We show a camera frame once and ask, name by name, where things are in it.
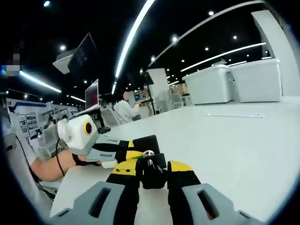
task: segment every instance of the white table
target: white table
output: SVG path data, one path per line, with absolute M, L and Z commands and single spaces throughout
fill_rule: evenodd
M 264 118 L 206 114 L 261 115 Z M 229 197 L 236 210 L 266 221 L 293 187 L 300 169 L 300 98 L 280 103 L 188 106 L 113 127 L 124 140 L 156 134 L 166 160 L 190 165 L 202 183 Z M 111 170 L 71 168 L 63 179 L 51 216 L 72 208 L 74 199 Z M 135 224 L 172 224 L 167 189 L 140 189 Z

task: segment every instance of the ceiling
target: ceiling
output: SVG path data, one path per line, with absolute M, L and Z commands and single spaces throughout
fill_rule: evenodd
M 100 76 L 105 77 L 105 83 L 111 90 L 124 43 L 145 2 L 52 0 L 48 7 L 44 7 L 44 2 L 40 0 L 21 3 L 13 13 L 17 22 L 5 26 L 6 34 L 13 35 L 5 35 L 7 42 L 2 46 L 4 54 L 1 54 L 1 60 L 8 62 L 13 53 L 19 52 L 22 68 L 27 74 L 62 92 L 57 93 L 20 76 L 10 77 L 7 88 L 31 94 L 27 98 L 29 101 L 40 101 L 42 98 L 42 102 L 53 101 L 63 105 L 83 104 L 67 95 L 84 99 L 85 89 Z M 173 35 L 180 37 L 208 18 L 210 10 L 217 13 L 242 2 L 245 1 L 156 0 L 133 39 L 116 89 L 137 89 L 137 86 L 128 86 L 128 75 L 136 77 L 141 68 L 146 70 L 151 56 L 159 55 L 171 43 Z M 251 12 L 262 9 L 265 9 L 264 4 L 246 6 L 209 21 L 177 42 L 150 68 L 168 68 L 168 75 L 174 75 L 170 82 L 176 81 L 176 78 L 181 82 L 184 75 L 209 67 L 220 58 L 180 72 L 183 68 L 233 49 L 260 43 L 262 40 Z M 19 32 L 15 32 L 15 27 L 20 28 Z M 86 75 L 85 84 L 83 80 L 74 79 L 72 73 L 62 74 L 52 63 L 62 53 L 61 45 L 67 47 L 66 51 L 74 49 L 88 32 L 95 42 L 100 62 L 98 75 Z M 260 46 L 222 58 L 226 61 L 231 59 L 231 63 L 235 63 L 259 60 L 262 56 L 265 55 Z M 9 98 L 23 99 L 22 93 L 12 90 L 9 91 Z

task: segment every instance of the white storage box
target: white storage box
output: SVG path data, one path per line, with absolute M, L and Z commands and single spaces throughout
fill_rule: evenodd
M 279 60 L 248 62 L 230 67 L 240 102 L 279 102 L 282 96 Z
M 225 103 L 231 101 L 229 67 L 215 65 L 193 74 L 184 76 L 187 90 L 194 105 L 206 103 Z

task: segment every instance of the person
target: person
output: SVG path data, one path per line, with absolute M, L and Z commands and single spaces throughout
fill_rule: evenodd
M 65 119 L 68 122 L 68 116 L 67 115 L 63 115 L 61 119 L 62 120 Z
M 6 148 L 6 155 L 11 169 L 23 192 L 35 206 L 39 215 L 48 218 L 52 200 L 45 192 L 39 190 L 35 178 L 43 181 L 56 181 L 63 176 L 62 171 L 65 174 L 73 166 L 87 165 L 88 163 L 84 162 L 85 156 L 73 155 L 71 149 L 67 149 L 57 155 L 61 168 L 56 157 L 43 161 L 37 158 L 33 149 L 29 146 L 14 113 L 1 110 L 0 119 L 4 137 L 9 136 L 9 138 L 4 138 L 4 143 L 6 144 L 8 140 L 12 140 L 11 134 L 15 137 L 12 141 L 13 144 L 9 144 L 9 148 Z
M 139 113 L 139 106 L 141 101 L 137 101 L 135 106 L 131 108 L 128 103 L 129 94 L 127 91 L 119 95 L 117 103 L 114 105 L 113 109 L 116 112 L 116 116 L 121 124 L 132 122 L 132 118 Z
M 53 117 L 52 116 L 49 116 L 49 119 L 48 119 L 48 121 L 49 121 L 49 126 L 48 126 L 48 128 L 51 128 L 51 127 L 54 127 L 55 126 L 55 124 L 56 124 L 56 120 L 55 119 L 53 119 Z

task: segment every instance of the monitor screen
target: monitor screen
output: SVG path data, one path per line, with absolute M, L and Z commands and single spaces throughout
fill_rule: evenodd
M 99 105 L 98 79 L 85 90 L 85 109 Z

